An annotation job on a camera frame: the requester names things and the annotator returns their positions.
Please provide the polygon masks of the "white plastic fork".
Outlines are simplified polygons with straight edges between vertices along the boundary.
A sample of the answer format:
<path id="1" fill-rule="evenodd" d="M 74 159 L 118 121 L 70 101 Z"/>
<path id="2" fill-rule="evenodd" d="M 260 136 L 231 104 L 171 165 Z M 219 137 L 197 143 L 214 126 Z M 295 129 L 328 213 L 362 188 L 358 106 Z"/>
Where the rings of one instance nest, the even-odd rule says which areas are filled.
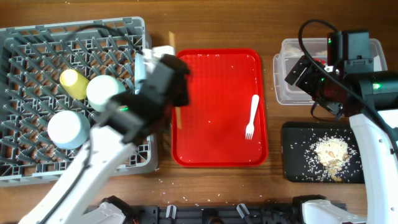
<path id="1" fill-rule="evenodd" d="M 257 112 L 258 104 L 259 104 L 259 95 L 253 95 L 252 99 L 251 99 L 249 122 L 245 129 L 245 139 L 247 139 L 247 140 L 251 140 L 254 135 L 254 130 L 255 130 L 254 120 L 255 120 L 255 115 Z"/>

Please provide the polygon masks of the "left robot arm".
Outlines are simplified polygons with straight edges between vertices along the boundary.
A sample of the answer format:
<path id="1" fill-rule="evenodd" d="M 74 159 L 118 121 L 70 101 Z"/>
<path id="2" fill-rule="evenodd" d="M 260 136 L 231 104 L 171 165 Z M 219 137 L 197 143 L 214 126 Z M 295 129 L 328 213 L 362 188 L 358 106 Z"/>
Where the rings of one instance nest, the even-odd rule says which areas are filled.
<path id="1" fill-rule="evenodd" d="M 138 94 L 108 101 L 76 158 L 21 223 L 87 223 L 85 210 L 117 166 L 157 132 L 174 106 L 188 105 L 187 64 L 169 54 L 152 64 Z"/>

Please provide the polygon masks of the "light blue bowl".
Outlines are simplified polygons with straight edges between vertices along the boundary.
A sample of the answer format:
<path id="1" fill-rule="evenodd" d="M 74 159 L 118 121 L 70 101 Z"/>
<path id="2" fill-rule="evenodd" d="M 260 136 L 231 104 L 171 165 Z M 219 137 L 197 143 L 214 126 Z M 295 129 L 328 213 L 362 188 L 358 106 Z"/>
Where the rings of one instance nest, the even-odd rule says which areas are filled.
<path id="1" fill-rule="evenodd" d="M 61 111 L 50 119 L 47 131 L 60 149 L 76 149 L 87 141 L 90 128 L 88 118 L 81 113 Z"/>

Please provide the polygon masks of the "red snack wrapper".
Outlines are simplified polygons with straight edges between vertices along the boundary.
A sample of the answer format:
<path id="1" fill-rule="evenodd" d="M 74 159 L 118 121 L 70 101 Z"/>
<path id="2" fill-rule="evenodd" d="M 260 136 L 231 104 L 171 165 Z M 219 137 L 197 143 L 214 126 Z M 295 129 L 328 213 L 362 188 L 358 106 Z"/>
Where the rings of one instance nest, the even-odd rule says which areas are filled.
<path id="1" fill-rule="evenodd" d="M 314 58 L 314 60 L 315 61 L 317 61 L 317 62 L 320 62 L 322 65 L 324 65 L 324 66 L 326 66 L 327 65 L 327 63 L 326 63 L 326 61 L 325 60 L 323 60 L 323 59 L 320 59 L 320 58 Z"/>

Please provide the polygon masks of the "wooden chopstick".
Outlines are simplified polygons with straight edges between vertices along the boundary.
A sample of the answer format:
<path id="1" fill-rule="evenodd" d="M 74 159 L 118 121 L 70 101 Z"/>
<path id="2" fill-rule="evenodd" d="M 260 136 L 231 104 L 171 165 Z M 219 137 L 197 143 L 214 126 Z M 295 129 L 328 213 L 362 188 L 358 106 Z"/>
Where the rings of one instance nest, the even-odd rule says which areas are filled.
<path id="1" fill-rule="evenodd" d="M 175 34 L 171 31 L 169 31 L 169 44 L 171 47 L 174 49 L 176 48 L 175 46 Z M 181 129 L 182 128 L 182 122 L 181 122 L 181 110 L 179 107 L 175 107 L 175 120 L 177 123 L 177 128 Z"/>

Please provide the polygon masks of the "green bowl with food scraps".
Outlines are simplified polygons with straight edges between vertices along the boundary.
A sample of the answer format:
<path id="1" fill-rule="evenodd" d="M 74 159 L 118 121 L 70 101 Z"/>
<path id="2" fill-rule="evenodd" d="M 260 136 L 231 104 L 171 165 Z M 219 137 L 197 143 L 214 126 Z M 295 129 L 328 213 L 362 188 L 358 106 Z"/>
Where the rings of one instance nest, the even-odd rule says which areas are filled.
<path id="1" fill-rule="evenodd" d="M 102 112 L 112 96 L 125 91 L 126 87 L 121 81 L 110 75 L 99 75 L 88 83 L 86 96 L 90 106 L 94 110 Z"/>

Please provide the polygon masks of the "yellow plastic cup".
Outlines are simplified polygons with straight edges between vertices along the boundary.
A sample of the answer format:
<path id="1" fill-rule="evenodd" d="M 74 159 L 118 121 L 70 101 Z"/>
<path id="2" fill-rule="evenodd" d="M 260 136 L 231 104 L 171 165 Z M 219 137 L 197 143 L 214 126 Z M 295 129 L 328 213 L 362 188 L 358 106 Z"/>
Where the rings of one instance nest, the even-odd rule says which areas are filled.
<path id="1" fill-rule="evenodd" d="M 74 69 L 64 70 L 60 75 L 60 84 L 73 99 L 84 100 L 86 98 L 89 79 L 78 71 Z"/>

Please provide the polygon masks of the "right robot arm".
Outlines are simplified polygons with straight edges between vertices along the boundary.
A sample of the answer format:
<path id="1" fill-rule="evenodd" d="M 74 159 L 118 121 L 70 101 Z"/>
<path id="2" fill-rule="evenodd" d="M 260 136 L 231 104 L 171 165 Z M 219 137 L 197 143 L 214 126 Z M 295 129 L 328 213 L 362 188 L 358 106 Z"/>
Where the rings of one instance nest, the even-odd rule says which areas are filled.
<path id="1" fill-rule="evenodd" d="M 372 59 L 337 60 L 331 70 L 306 55 L 285 78 L 336 118 L 346 116 L 358 143 L 366 186 L 365 223 L 397 223 L 397 73 Z"/>

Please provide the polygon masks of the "light blue round plate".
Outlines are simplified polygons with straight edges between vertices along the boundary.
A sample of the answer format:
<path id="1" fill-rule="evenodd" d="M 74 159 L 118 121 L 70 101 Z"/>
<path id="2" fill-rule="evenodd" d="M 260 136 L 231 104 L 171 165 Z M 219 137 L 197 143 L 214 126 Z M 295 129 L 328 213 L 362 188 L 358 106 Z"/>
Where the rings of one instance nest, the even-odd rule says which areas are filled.
<path id="1" fill-rule="evenodd" d="M 146 79 L 145 53 L 137 52 L 135 57 L 134 93 L 137 95 Z"/>

